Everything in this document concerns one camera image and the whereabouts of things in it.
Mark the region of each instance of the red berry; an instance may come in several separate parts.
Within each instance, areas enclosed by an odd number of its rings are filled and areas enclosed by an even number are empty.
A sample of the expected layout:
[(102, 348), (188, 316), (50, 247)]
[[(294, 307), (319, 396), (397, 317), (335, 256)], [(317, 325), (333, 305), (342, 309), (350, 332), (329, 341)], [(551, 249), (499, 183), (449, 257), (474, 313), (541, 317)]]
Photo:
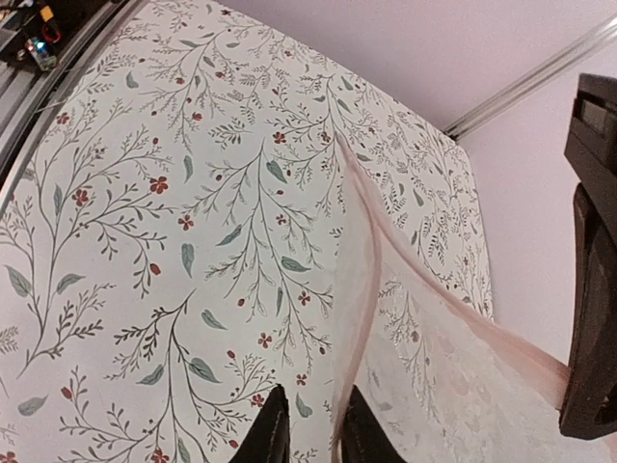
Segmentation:
[(73, 393), (70, 391), (69, 388), (62, 388), (60, 390), (60, 392), (62, 393), (62, 395), (67, 398), (68, 400), (71, 400), (73, 398)]
[(154, 276), (158, 276), (161, 274), (161, 269), (155, 263), (150, 264), (150, 272), (154, 274)]

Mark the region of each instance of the pink wall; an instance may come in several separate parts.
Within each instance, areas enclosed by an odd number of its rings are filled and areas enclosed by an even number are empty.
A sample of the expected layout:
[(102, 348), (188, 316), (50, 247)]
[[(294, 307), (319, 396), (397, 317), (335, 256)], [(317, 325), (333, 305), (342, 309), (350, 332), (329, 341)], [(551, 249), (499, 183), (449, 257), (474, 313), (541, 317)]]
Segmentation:
[(566, 143), (578, 74), (617, 77), (617, 43), (464, 138), (487, 234), (496, 321), (567, 362), (578, 184)]
[(612, 0), (222, 0), (445, 127), (617, 11)]

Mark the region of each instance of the metal frame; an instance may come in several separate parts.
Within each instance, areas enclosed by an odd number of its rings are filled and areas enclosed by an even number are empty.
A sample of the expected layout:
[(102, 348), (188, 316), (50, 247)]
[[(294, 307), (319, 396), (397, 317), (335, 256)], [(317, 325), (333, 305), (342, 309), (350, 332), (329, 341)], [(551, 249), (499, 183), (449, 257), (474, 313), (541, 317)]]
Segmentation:
[(617, 14), (473, 108), (465, 116), (446, 127), (444, 133), (454, 141), (459, 141), (561, 75), (565, 70), (590, 58), (615, 39), (617, 39)]
[[(0, 216), (62, 102), (120, 27), (132, 19), (147, 3), (148, 0), (125, 0), (104, 5), (73, 38), (53, 71), (38, 79), (33, 74), (23, 77), (26, 80), (30, 78), (30, 83), (25, 86), (25, 92), (22, 88), (20, 96), (23, 99), (15, 101), (16, 107), (11, 112), (12, 117), (0, 134), (0, 159), (10, 155), (14, 150), (19, 150), (4, 184), (0, 186)], [(41, 111), (41, 104), (48, 99)], [(38, 113), (39, 117), (20, 146), (20, 141), (23, 140), (29, 125)]]

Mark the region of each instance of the sheer white cloth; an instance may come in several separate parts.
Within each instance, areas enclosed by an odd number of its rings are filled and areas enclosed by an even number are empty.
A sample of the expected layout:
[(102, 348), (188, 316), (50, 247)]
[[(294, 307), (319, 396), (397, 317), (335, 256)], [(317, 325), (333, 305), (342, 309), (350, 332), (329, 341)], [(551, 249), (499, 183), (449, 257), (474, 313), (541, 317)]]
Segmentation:
[[(617, 461), (608, 439), (560, 435), (568, 368), (442, 289), (390, 223), (347, 142), (337, 140), (347, 214), (336, 267), (333, 462), (353, 383), (410, 462)], [(406, 312), (422, 326), (419, 385), (401, 361), (411, 357), (407, 343), (396, 342), (379, 315)]]

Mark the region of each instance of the floral pattern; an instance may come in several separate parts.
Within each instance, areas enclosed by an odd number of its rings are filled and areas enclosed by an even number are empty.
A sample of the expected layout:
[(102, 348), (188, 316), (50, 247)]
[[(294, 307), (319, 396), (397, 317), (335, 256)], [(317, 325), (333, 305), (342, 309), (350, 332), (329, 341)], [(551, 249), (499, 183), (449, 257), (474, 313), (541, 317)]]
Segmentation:
[[(327, 458), (336, 131), (421, 261), (492, 316), (459, 147), (272, 28), (152, 0), (76, 85), (0, 218), (0, 460), (227, 461), (277, 383), (302, 395), (293, 461)], [(412, 307), (380, 317), (430, 408)]]

